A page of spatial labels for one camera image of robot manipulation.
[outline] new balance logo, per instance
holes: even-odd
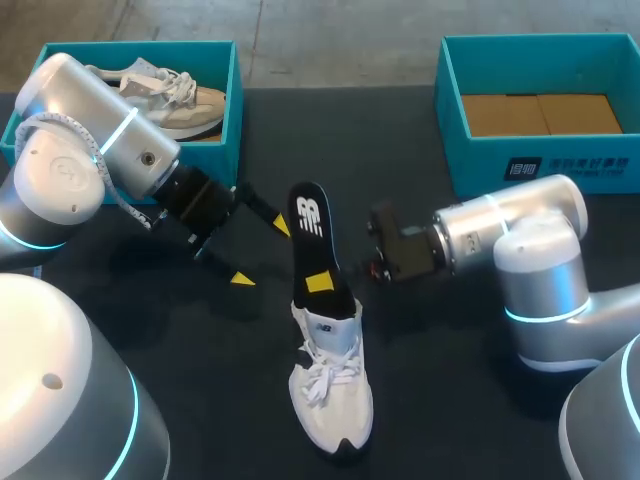
[[[296,203],[298,204],[298,215],[300,215],[300,228],[322,237],[320,212],[316,201],[310,198],[298,197]]]

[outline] cable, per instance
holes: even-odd
[[[93,136],[89,133],[89,131],[85,127],[82,126],[80,122],[78,122],[77,120],[74,120],[68,115],[64,115],[61,113],[51,113],[51,112],[36,113],[35,115],[32,115],[31,117],[26,119],[20,125],[18,125],[18,128],[16,129],[16,143],[15,143],[16,161],[18,161],[18,159],[20,158],[20,155],[22,154],[22,150],[27,141],[27,133],[29,129],[32,127],[46,129],[47,125],[50,125],[50,124],[47,124],[46,122],[59,123],[64,127],[70,128],[75,133],[80,135],[80,137],[82,137],[84,142],[89,147],[89,151],[91,152],[91,155],[96,163],[96,166],[98,167],[98,172],[100,174],[100,177],[102,178],[102,181],[105,184],[105,187],[107,188],[107,190],[109,191],[113,199],[116,201],[118,206],[120,206],[120,208],[122,208],[125,212],[127,212],[129,215],[135,218],[138,222],[140,222],[147,230],[151,230],[151,220],[149,219],[149,217],[147,217],[145,214],[143,214],[139,210],[136,210],[133,206],[127,203],[127,201],[124,198],[122,198],[122,196],[114,186],[113,180],[111,179],[111,175],[109,174],[109,169],[107,168],[107,164],[104,161],[104,157],[102,156],[102,153],[100,153],[100,147],[98,146],[98,143],[95,141]]]

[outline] black table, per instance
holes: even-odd
[[[0,99],[8,113],[12,99]],[[584,373],[543,375],[516,360],[491,268],[389,287],[350,268],[372,252],[372,203],[391,198],[404,223],[422,223],[456,200],[431,100],[431,87],[246,92],[242,178],[280,208],[299,180],[325,187],[338,258],[365,307],[375,422],[359,462],[328,462],[297,422],[290,247],[249,212],[212,248],[253,289],[191,261],[181,226],[150,235],[115,207],[45,266],[158,404],[171,479],[565,478],[557,421]],[[587,206],[592,290],[639,281],[640,197]]]

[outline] screw hole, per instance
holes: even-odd
[[[61,390],[63,387],[62,379],[55,373],[47,373],[42,377],[42,385],[47,387],[49,390]]]
[[[144,163],[145,165],[153,165],[155,161],[156,157],[153,155],[153,153],[145,152],[142,154],[142,163]]]

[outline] yellow sticker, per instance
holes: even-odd
[[[311,275],[305,280],[307,281],[307,290],[309,290],[309,293],[333,290],[333,280],[331,280],[329,270],[318,273],[317,275]]]
[[[276,217],[276,219],[273,221],[273,224],[278,227],[280,230],[282,230],[282,232],[287,236],[290,237],[291,234],[289,233],[289,228],[287,227],[287,222],[284,221],[284,218],[282,217],[282,214],[279,213],[278,216]]]
[[[249,285],[251,287],[255,286],[255,283],[253,281],[251,281],[248,277],[240,272],[236,272],[236,274],[231,279],[231,283],[235,283],[238,285]]]

